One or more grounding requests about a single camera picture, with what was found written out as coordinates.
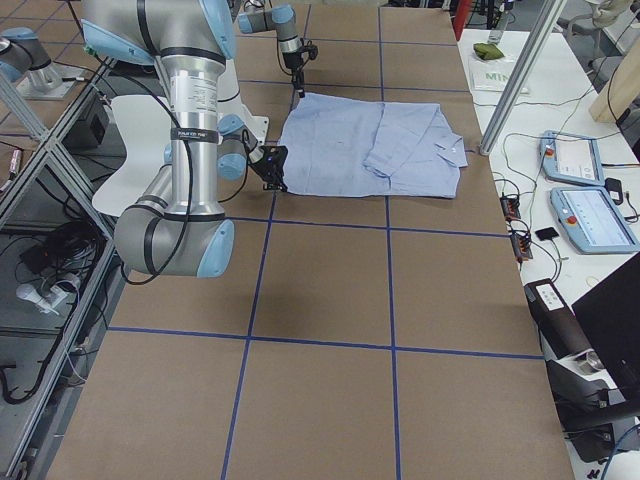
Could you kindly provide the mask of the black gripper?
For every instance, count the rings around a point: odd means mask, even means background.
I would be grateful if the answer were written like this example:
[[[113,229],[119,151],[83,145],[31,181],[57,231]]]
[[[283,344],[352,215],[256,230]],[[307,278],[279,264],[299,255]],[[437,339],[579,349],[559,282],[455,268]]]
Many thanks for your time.
[[[288,155],[286,146],[258,145],[249,153],[249,166],[263,181],[263,190],[287,192],[284,164]]]
[[[313,42],[279,42],[285,67],[283,72],[290,79],[299,98],[305,97],[304,66],[317,58],[318,47]]]

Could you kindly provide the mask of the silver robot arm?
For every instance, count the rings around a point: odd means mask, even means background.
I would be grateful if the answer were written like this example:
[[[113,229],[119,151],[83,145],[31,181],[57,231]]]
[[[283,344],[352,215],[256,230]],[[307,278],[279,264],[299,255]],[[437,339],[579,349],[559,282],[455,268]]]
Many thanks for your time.
[[[305,97],[304,68],[318,56],[318,47],[298,35],[296,13],[289,4],[270,9],[250,7],[237,16],[241,33],[253,34],[267,31],[276,33],[277,47],[282,60],[281,70],[290,77],[294,91],[300,99]]]
[[[88,48],[151,66],[168,89],[170,158],[119,215],[116,249],[131,269],[213,278],[229,264],[235,227],[218,200],[219,178],[253,170],[283,189],[283,147],[261,145],[231,105],[218,112],[218,86],[236,55],[225,1],[89,1],[82,27]]]

